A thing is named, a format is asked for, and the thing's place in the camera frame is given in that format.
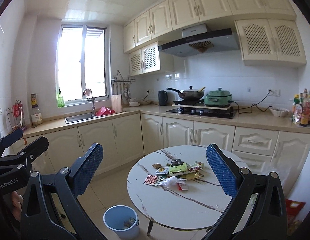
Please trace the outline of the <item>person's left hand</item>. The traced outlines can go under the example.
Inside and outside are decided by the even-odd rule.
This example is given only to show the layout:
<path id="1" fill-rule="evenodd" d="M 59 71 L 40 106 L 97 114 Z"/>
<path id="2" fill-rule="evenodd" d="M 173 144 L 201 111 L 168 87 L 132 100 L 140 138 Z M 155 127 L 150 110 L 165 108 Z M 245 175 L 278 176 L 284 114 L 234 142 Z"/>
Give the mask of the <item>person's left hand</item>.
<path id="1" fill-rule="evenodd" d="M 11 201 L 13 205 L 12 214 L 17 221 L 20 221 L 24 198 L 21 195 L 19 195 L 16 191 L 14 191 L 11 193 Z"/>

